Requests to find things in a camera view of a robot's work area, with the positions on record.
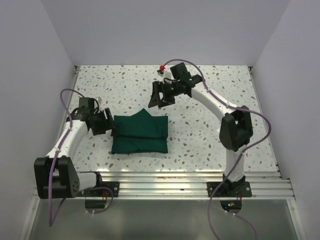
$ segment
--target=fabric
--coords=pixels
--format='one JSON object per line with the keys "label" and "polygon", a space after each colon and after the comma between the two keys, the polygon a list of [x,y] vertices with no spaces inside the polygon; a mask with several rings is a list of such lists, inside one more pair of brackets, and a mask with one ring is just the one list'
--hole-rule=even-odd
{"label": "fabric", "polygon": [[132,116],[114,116],[112,154],[168,153],[168,116],[151,116],[145,109]]}

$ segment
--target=white speckled surface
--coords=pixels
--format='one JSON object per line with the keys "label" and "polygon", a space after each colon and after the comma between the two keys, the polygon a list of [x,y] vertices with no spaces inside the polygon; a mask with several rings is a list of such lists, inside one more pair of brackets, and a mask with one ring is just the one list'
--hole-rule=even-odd
{"label": "white speckled surface", "polygon": [[[220,122],[201,103],[187,95],[176,97],[176,104],[158,109],[148,108],[152,82],[161,80],[157,65],[92,65],[81,66],[75,89],[87,97],[101,97],[102,106],[112,115],[130,116],[142,108],[153,116],[168,115],[169,153],[111,154],[113,139],[107,134],[82,140],[73,159],[77,171],[224,171],[226,150],[219,143]],[[191,74],[197,72],[188,67]],[[200,66],[211,88],[239,106],[260,111],[247,66]],[[78,106],[73,94],[70,109]],[[266,134],[262,120],[252,115],[253,137]],[[264,141],[247,151],[246,172],[276,172],[276,160],[269,142]]]}

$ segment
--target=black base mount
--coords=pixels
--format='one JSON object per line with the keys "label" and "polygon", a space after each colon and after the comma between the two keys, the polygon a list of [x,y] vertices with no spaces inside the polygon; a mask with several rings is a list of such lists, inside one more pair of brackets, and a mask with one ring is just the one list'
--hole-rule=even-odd
{"label": "black base mount", "polygon": [[[209,198],[220,183],[220,181],[209,181],[206,183]],[[239,196],[244,198],[252,197],[250,183],[246,181],[246,176],[243,176],[243,178],[236,182],[231,182],[227,179],[213,197],[237,198]]]}

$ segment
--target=back wall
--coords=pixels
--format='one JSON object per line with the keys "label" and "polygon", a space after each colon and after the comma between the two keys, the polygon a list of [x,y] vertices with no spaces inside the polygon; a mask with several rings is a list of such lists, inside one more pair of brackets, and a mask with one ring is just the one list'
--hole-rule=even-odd
{"label": "back wall", "polygon": [[42,0],[74,65],[253,66],[290,0]]}

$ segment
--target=silver metal frame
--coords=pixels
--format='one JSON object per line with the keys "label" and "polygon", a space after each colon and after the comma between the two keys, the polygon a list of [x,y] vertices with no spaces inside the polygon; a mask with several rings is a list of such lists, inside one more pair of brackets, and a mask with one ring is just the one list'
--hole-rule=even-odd
{"label": "silver metal frame", "polygon": [[[77,67],[73,88],[76,85],[80,68]],[[59,139],[65,121],[61,122]],[[206,182],[220,182],[223,172],[100,172],[102,180],[120,182],[117,200],[209,200]],[[295,196],[290,180],[281,178],[280,172],[246,172],[246,180],[250,182],[254,200],[287,200],[292,222],[299,240],[306,240],[301,220],[296,208]],[[27,216],[21,231],[20,240],[28,240],[37,214],[40,199],[34,190]]]}

